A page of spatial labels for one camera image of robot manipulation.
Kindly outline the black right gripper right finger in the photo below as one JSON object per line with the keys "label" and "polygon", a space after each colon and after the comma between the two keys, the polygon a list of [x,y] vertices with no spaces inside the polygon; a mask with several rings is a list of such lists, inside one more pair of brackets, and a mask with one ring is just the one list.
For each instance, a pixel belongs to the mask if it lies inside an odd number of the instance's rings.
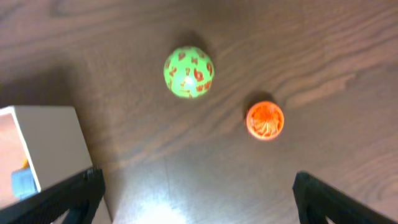
{"label": "black right gripper right finger", "polygon": [[308,172],[296,174],[292,190],[301,224],[396,224]]}

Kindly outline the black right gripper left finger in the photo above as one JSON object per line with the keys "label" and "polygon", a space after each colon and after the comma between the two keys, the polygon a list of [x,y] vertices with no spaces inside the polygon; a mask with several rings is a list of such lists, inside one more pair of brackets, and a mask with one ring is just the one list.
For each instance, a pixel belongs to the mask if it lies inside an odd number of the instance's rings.
{"label": "black right gripper left finger", "polygon": [[106,187],[103,171],[90,167],[36,195],[1,210],[1,223],[91,223]]}

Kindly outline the yellow grey toy truck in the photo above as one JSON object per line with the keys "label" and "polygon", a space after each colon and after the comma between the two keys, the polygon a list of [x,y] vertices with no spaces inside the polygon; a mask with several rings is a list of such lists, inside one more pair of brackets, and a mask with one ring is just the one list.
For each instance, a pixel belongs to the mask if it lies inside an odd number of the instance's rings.
{"label": "yellow grey toy truck", "polygon": [[11,187],[13,196],[19,200],[24,200],[38,193],[28,159],[24,160],[21,169],[11,174]]}

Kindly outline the orange plastic cage ball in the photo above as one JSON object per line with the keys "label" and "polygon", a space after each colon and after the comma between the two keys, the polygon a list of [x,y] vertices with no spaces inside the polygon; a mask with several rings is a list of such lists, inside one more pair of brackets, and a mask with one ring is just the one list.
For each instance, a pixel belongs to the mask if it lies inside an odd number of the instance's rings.
{"label": "orange plastic cage ball", "polygon": [[281,108],[271,101],[259,101],[246,112],[244,123],[248,133],[260,141],[278,137],[285,124]]}

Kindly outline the green ball with red numbers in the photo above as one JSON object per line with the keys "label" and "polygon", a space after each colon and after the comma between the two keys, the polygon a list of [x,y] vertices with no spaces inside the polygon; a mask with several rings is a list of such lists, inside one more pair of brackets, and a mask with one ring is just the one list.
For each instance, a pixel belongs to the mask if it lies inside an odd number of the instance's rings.
{"label": "green ball with red numbers", "polygon": [[207,93],[215,77],[215,66],[202,49],[185,46],[175,49],[164,64],[167,88],[179,98],[198,98]]}

